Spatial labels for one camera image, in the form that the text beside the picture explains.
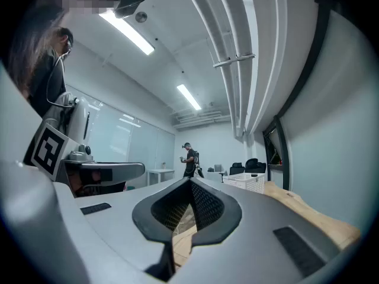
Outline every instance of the ceiling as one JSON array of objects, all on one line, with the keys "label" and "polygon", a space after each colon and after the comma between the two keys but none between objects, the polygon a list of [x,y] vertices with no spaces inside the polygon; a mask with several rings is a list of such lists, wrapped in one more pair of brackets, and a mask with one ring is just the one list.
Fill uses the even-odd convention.
[{"label": "ceiling", "polygon": [[[211,0],[211,5],[228,50],[234,53],[223,4],[221,0]],[[162,100],[173,117],[176,112],[194,111],[177,90],[180,84],[188,88],[203,109],[212,105],[212,109],[229,113],[220,69],[213,68],[216,53],[192,1],[145,0],[136,13],[139,11],[147,14],[146,22],[138,23],[134,15],[126,21],[155,47],[149,56],[98,15],[73,14],[69,28],[75,40]]]}]

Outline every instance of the white basket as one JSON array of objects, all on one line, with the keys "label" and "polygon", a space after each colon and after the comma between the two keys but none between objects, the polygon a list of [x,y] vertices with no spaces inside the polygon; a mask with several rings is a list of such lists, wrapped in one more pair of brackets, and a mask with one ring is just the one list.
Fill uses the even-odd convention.
[{"label": "white basket", "polygon": [[225,176],[224,183],[238,188],[247,189],[252,192],[265,192],[264,173],[239,173],[237,175]]}]

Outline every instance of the person wearing headset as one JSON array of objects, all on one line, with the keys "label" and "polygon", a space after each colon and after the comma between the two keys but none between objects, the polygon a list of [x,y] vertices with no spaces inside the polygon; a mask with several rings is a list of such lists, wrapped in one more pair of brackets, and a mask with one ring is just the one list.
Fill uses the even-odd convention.
[{"label": "person wearing headset", "polygon": [[66,92],[63,60],[70,53],[72,45],[71,31],[64,27],[57,28],[50,47],[34,70],[28,100],[42,118],[51,107],[50,102],[55,102],[59,95]]},{"label": "person wearing headset", "polygon": [[186,160],[181,160],[182,163],[186,163],[185,171],[184,171],[184,177],[193,177],[194,172],[195,172],[195,153],[194,150],[192,149],[190,143],[186,142],[184,144],[184,148],[188,151],[187,153],[187,159]]}]

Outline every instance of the black t-shirt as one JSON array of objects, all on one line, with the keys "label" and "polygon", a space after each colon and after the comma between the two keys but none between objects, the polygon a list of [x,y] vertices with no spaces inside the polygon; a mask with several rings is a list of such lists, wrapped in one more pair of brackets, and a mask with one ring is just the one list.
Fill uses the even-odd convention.
[{"label": "black t-shirt", "polygon": [[[195,157],[195,154],[194,154],[194,150],[193,150],[193,149],[190,149],[190,150],[188,151],[188,154],[187,154],[187,160],[188,160],[190,157],[193,157],[193,158]],[[187,162],[186,164],[187,164],[187,165],[186,165],[185,169],[186,169],[186,170],[192,170],[192,169],[194,168],[195,161]]]},{"label": "black t-shirt", "polygon": [[[46,101],[46,88],[47,81],[58,58],[59,56],[55,50],[52,47],[49,48],[36,66],[30,83],[30,105],[41,117],[43,117],[51,107]],[[49,90],[47,93],[49,101],[55,102],[65,91],[66,86],[63,80],[63,62],[59,61],[50,78]]]}]

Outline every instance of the wooden board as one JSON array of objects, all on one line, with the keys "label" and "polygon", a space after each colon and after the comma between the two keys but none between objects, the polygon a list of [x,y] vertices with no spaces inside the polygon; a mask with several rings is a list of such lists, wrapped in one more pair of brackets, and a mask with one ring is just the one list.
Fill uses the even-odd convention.
[{"label": "wooden board", "polygon": [[[265,195],[280,201],[294,212],[303,216],[313,225],[317,226],[327,234],[341,250],[359,239],[361,235],[359,229],[348,223],[333,219],[315,211],[296,193],[281,189],[277,187],[274,182],[266,182]],[[172,238],[174,260],[177,266],[182,266],[190,255],[192,236],[196,232],[196,226],[193,226],[189,230]]]}]

